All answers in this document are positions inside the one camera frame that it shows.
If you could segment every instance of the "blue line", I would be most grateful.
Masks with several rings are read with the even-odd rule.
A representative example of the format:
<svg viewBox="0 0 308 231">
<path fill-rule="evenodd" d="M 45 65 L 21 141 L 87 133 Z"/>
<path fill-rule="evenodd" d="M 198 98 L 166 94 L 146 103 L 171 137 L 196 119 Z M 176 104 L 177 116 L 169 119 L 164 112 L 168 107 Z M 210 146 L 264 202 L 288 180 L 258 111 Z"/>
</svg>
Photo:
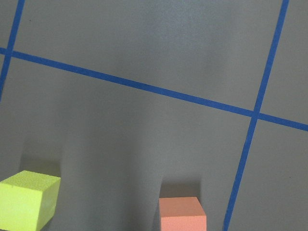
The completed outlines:
<svg viewBox="0 0 308 231">
<path fill-rule="evenodd" d="M 275 117 L 275 116 L 267 115 L 263 113 L 260 113 L 258 118 L 264 121 L 271 122 L 271 123 L 280 124 L 280 125 L 284 125 L 284 126 L 291 127 L 291 128 L 296 128 L 296 129 L 303 130 L 303 131 L 308 131 L 307 124 L 298 123 L 292 120 L 282 119 L 279 117 Z"/>
<path fill-rule="evenodd" d="M 5 48 L 0 47 L 0 54 L 6 54 L 6 49 L 5 49 Z"/>
<path fill-rule="evenodd" d="M 180 92 L 177 92 L 177 91 L 152 86 L 152 85 L 145 84 L 145 83 L 136 82 L 136 81 L 125 79 L 125 78 L 120 78 L 120 77 L 104 74 L 104 73 L 97 72 L 97 71 L 88 70 L 88 69 L 78 67 L 78 66 L 64 64 L 64 63 L 61 63 L 61 62 L 37 57 L 37 56 L 34 56 L 34 55 L 21 53 L 21 52 L 18 52 L 18 51 L 13 51 L 12 57 L 22 59 L 22 60 L 27 60 L 27 61 L 34 62 L 34 63 L 37 63 L 37 64 L 55 67 L 55 68 L 58 68 L 58 69 L 78 73 L 78 74 L 93 77 L 93 78 L 106 80 L 106 81 L 109 81 L 109 82 L 117 83 L 117 84 L 120 84 L 120 85 L 132 87 L 132 88 L 136 88 L 136 89 L 149 91 L 149 92 L 160 94 L 160 95 L 165 95 L 165 96 L 168 96 L 168 97 L 188 101 L 188 102 L 191 102 L 191 103 L 196 103 L 196 104 L 200 104 L 200 105 L 204 105 L 204 106 L 208 106 L 208 107 L 212 107 L 212 108 L 217 108 L 217 109 L 220 109 L 220 110 L 223 110 L 223 111 L 228 111 L 228 112 L 240 114 L 240 115 L 243 115 L 243 116 L 252 116 L 252 113 L 253 113 L 251 110 L 247 110 L 247 109 L 244 109 L 244 108 L 235 107 L 235 106 L 232 106 L 232 105 L 219 103 L 219 102 L 212 101 L 212 100 L 207 100 L 207 99 L 204 99 L 204 98 L 199 98 L 199 97 L 196 97 L 196 96 L 192 96 L 192 95 L 180 93 Z"/>
<path fill-rule="evenodd" d="M 8 71 L 9 71 L 9 66 L 10 66 L 10 62 L 11 62 L 11 55 L 12 55 L 12 52 L 13 52 L 13 49 L 14 49 L 14 44 L 15 44 L 15 40 L 16 40 L 16 35 L 17 35 L 21 15 L 23 13 L 24 4 L 25 4 L 25 0 L 19 0 L 17 7 L 16 7 L 16 12 L 15 12 L 13 25 L 12 25 L 12 28 L 11 28 L 8 47 L 6 49 L 6 54 L 5 54 L 5 57 L 4 57 L 3 66 L 2 66 L 2 70 L 1 70 L 1 74 L 0 74 L 0 101 L 1 101 L 1 97 L 2 97 L 4 82 L 5 82 L 6 76 L 7 76 Z"/>
<path fill-rule="evenodd" d="M 264 68 L 264 73 L 263 73 L 262 81 L 261 81 L 261 84 L 260 84 L 260 88 L 259 88 L 254 112 L 253 112 L 253 115 L 252 115 L 251 120 L 250 120 L 246 140 L 245 140 L 243 150 L 242 150 L 242 155 L 241 155 L 241 158 L 240 158 L 239 166 L 238 166 L 236 176 L 235 176 L 235 180 L 234 180 L 234 183 L 233 183 L 232 192 L 231 192 L 231 195 L 230 195 L 230 198 L 229 198 L 229 203 L 228 203 L 228 207 L 227 207 L 227 210 L 226 210 L 225 219 L 224 219 L 224 223 L 223 223 L 223 231 L 228 231 L 228 229 L 229 229 L 230 220 L 231 220 L 231 217 L 232 217 L 232 213 L 233 213 L 235 201 L 236 201 L 236 198 L 237 198 L 237 194 L 238 194 L 238 191 L 239 191 L 239 188 L 240 188 L 242 176 L 243 176 L 243 173 L 244 173 L 245 165 L 246 165 L 246 162 L 247 162 L 247 158 L 248 158 L 248 154 L 249 154 L 249 150 L 250 150 L 250 146 L 251 146 L 251 142 L 252 142 L 254 132 L 255 132 L 255 129 L 256 129 L 257 120 L 258 120 L 258 116 L 259 116 L 261 106 L 262 106 L 262 103 L 263 103 L 266 87 L 267 87 L 267 84 L 268 84 L 268 81 L 269 81 L 270 72 L 271 72 L 271 69 L 272 69 L 276 50 L 277 50 L 277 47 L 278 47 L 279 38 L 280 38 L 280 35 L 281 35 L 281 32 L 282 32 L 282 26 L 283 26 L 284 19 L 285 19 L 285 16 L 286 16 L 288 4 L 289 4 L 289 0 L 283 0 L 282 1 L 278 21 L 277 21 L 277 24 L 276 24 L 274 37 L 273 37 L 273 40 L 272 40 L 272 43 L 271 43 L 271 46 L 270 46 L 268 59 L 267 59 L 267 62 L 266 62 L 265 68 Z"/>
</svg>

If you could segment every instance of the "yellow block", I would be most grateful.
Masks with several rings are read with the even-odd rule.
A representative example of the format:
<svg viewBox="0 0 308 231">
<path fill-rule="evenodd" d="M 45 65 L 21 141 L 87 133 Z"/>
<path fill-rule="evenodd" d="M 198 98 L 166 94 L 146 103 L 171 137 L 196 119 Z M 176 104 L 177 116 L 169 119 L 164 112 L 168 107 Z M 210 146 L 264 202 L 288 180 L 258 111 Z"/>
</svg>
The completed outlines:
<svg viewBox="0 0 308 231">
<path fill-rule="evenodd" d="M 22 171 L 0 182 L 0 229 L 39 231 L 53 217 L 60 177 Z"/>
</svg>

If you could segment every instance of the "gray floor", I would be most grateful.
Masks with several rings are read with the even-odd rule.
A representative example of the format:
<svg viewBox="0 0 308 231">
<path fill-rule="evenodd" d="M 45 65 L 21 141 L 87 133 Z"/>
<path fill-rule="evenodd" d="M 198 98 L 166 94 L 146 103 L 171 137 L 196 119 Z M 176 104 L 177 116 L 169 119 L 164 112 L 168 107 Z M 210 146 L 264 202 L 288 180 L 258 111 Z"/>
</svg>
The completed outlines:
<svg viewBox="0 0 308 231">
<path fill-rule="evenodd" d="M 1 0 L 6 48 L 17 1 Z M 14 50 L 253 110 L 273 1 L 26 0 Z M 308 2 L 290 1 L 262 113 L 308 123 Z M 4 55 L 0 55 L 2 66 Z M 156 231 L 159 196 L 222 229 L 250 117 L 12 58 L 0 180 L 62 177 L 44 231 Z M 259 120 L 230 231 L 306 230 L 308 133 Z"/>
</svg>

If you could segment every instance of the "foam block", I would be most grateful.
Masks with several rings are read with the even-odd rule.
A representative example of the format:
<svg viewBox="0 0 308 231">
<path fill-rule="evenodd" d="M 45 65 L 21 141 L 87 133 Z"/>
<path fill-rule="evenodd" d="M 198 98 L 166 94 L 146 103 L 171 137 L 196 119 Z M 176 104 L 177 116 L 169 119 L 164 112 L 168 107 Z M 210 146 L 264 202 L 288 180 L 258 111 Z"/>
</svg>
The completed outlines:
<svg viewBox="0 0 308 231">
<path fill-rule="evenodd" d="M 39 231 L 53 217 L 60 177 L 22 171 L 0 182 L 0 229 Z"/>
<path fill-rule="evenodd" d="M 161 231 L 206 231 L 206 214 L 197 197 L 159 198 Z"/>
</svg>

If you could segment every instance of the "orange block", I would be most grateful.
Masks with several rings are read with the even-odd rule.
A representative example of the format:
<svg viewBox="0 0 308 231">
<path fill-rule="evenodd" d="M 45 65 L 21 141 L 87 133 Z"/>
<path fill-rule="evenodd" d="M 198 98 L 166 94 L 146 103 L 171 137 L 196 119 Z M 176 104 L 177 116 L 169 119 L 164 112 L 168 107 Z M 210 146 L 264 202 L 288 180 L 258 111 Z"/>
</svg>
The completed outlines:
<svg viewBox="0 0 308 231">
<path fill-rule="evenodd" d="M 159 198 L 161 231 L 206 231 L 206 214 L 197 197 Z"/>
</svg>

